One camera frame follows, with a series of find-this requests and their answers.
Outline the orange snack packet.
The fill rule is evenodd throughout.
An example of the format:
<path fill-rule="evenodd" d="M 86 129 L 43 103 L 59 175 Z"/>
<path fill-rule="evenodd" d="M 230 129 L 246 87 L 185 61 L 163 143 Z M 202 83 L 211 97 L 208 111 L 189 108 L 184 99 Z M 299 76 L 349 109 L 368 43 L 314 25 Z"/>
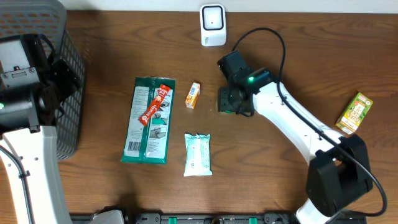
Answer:
<path fill-rule="evenodd" d="M 201 93 L 201 85 L 199 83 L 194 82 L 188 92 L 188 95 L 185 100 L 185 104 L 187 108 L 194 109 L 197 103 L 197 99 Z"/>

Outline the light blue wipes pack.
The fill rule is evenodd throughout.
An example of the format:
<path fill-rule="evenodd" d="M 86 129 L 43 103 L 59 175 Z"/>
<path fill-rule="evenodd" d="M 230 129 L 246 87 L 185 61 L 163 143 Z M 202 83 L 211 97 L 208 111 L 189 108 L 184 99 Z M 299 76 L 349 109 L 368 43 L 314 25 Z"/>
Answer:
<path fill-rule="evenodd" d="M 185 134 L 185 177 L 213 175 L 210 162 L 210 134 Z"/>

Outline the red Nescafe coffee stick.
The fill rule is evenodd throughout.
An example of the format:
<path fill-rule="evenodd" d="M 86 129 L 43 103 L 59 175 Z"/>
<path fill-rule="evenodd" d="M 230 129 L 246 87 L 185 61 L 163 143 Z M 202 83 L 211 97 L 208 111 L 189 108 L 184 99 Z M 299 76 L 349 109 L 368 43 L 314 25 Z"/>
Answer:
<path fill-rule="evenodd" d="M 167 96 L 171 88 L 167 85 L 161 84 L 159 89 L 157 90 L 157 94 L 154 99 L 151 101 L 149 107 L 146 109 L 145 113 L 143 113 L 139 117 L 139 121 L 143 126 L 147 126 L 149 124 L 149 120 L 154 115 L 154 113 L 160 108 L 164 98 Z"/>

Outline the green white package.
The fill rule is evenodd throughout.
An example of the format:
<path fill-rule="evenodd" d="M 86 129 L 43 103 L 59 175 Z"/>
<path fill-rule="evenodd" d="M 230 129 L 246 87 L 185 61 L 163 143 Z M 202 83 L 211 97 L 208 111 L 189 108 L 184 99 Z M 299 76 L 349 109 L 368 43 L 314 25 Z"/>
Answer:
<path fill-rule="evenodd" d="M 162 85 L 170 90 L 153 115 L 146 117 L 148 123 L 144 125 L 139 118 L 145 118 L 144 113 L 150 110 L 150 103 L 157 98 Z M 136 78 L 122 162 L 167 163 L 174 90 L 175 80 L 171 78 Z"/>

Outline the green tea carton box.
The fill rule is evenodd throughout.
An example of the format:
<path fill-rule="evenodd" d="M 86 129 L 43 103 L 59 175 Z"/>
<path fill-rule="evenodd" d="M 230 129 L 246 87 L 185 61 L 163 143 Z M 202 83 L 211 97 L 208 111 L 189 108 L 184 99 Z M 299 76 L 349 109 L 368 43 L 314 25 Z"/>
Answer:
<path fill-rule="evenodd" d="M 373 100 L 358 92 L 342 112 L 335 125 L 344 133 L 353 134 L 359 128 L 372 105 Z"/>

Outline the green lid jar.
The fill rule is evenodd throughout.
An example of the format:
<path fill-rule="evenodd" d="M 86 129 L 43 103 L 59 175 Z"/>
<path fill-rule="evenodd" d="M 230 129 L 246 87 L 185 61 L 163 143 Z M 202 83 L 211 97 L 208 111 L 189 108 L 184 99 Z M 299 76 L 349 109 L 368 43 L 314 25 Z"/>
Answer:
<path fill-rule="evenodd" d="M 236 114 L 235 110 L 222 110 L 220 113 L 225 113 L 225 114 Z"/>

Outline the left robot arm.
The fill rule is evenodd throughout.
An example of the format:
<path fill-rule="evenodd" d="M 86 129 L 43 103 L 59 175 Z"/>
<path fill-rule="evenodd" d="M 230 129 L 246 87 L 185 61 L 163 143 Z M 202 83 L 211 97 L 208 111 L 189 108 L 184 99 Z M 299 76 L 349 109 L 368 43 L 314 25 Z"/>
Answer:
<path fill-rule="evenodd" d="M 71 223 L 57 121 L 83 82 L 43 34 L 1 39 L 1 160 L 18 223 Z"/>

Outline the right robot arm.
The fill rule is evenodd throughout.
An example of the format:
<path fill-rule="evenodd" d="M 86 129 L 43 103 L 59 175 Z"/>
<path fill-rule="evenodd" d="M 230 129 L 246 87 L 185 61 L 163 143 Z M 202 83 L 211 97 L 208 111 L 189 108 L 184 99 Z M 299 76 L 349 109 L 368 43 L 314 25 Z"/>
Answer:
<path fill-rule="evenodd" d="M 268 119 L 299 150 L 308 164 L 307 201 L 295 213 L 299 223 L 331 223 L 373 189 L 365 142 L 348 138 L 314 117 L 278 77 L 265 68 L 220 67 L 228 82 L 220 90 L 220 109 Z"/>

